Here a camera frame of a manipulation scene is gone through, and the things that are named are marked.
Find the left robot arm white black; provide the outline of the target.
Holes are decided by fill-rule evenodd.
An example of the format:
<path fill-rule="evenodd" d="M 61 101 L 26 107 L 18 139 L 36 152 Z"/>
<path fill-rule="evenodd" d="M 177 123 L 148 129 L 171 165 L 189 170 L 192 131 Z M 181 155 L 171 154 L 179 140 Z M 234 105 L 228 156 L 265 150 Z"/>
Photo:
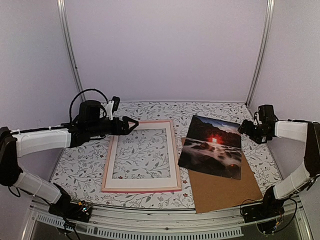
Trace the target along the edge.
<path fill-rule="evenodd" d="M 18 165 L 18 159 L 37 152 L 52 149 L 75 148 L 91 140 L 107 135 L 125 136 L 137 128 L 139 122 L 124 116 L 99 118 L 89 123 L 64 123 L 54 127 L 11 131 L 0 129 L 0 184 L 16 187 L 31 195 L 55 204 L 63 216 L 74 213 L 71 197 L 61 187 L 43 180 Z"/>

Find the landscape sunset photo print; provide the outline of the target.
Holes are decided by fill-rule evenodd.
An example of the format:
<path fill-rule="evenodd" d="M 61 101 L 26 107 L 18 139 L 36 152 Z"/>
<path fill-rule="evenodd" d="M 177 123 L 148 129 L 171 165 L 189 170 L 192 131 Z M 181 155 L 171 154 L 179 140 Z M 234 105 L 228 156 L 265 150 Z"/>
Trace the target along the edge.
<path fill-rule="evenodd" d="M 188 170 L 240 180 L 242 137 L 240 124 L 193 115 L 178 165 Z"/>

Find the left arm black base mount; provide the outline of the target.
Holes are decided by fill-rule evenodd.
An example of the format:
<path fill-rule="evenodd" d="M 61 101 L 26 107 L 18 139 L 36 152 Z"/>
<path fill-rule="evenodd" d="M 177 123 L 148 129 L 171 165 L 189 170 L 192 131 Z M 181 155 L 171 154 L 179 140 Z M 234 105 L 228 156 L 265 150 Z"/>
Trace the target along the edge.
<path fill-rule="evenodd" d="M 92 214 L 92 205 L 84 200 L 74 203 L 68 198 L 61 198 L 57 203 L 50 205 L 48 212 L 66 219 L 88 223 Z"/>

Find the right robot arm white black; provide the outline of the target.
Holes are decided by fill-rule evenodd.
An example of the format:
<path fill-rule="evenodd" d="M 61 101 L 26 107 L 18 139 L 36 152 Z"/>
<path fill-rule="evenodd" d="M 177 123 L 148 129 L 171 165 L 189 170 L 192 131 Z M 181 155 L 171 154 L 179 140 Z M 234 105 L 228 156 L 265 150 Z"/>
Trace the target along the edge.
<path fill-rule="evenodd" d="M 320 124 L 304 120 L 244 119 L 237 129 L 263 196 L 298 195 L 304 210 L 320 207 Z"/>

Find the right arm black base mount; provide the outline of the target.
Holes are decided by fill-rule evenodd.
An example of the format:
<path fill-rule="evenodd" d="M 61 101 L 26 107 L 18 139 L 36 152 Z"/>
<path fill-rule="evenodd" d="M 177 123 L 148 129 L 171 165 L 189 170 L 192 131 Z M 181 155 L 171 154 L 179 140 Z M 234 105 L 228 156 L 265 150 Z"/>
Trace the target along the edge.
<path fill-rule="evenodd" d="M 282 215 L 285 213 L 284 200 L 274 202 L 255 201 L 246 199 L 240 205 L 240 215 L 245 223 L 252 223 L 280 216 L 280 220 L 270 220 L 257 224 L 258 230 L 265 235 L 273 234 L 281 223 Z"/>

